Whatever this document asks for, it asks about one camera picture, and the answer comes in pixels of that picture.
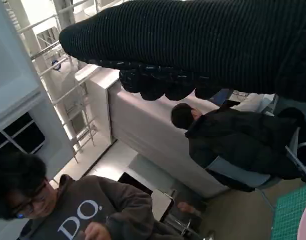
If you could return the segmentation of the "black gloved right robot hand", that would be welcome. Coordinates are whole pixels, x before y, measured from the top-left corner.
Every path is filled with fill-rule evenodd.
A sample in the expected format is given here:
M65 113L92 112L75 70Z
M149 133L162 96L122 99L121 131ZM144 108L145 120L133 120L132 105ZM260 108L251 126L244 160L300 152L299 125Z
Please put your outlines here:
M132 0L63 29L70 56L144 100L222 89L306 103L306 0Z

